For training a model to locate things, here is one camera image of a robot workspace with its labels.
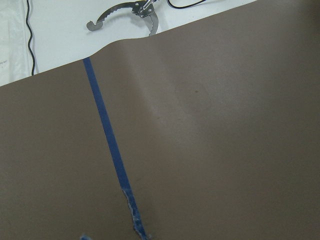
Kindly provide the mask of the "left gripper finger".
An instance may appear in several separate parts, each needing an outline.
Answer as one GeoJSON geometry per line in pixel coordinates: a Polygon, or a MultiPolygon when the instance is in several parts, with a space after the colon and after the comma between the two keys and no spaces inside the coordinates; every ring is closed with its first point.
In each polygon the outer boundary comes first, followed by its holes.
{"type": "Polygon", "coordinates": [[[83,234],[83,235],[79,238],[79,240],[91,240],[91,238],[90,238],[89,236],[83,234]]]}

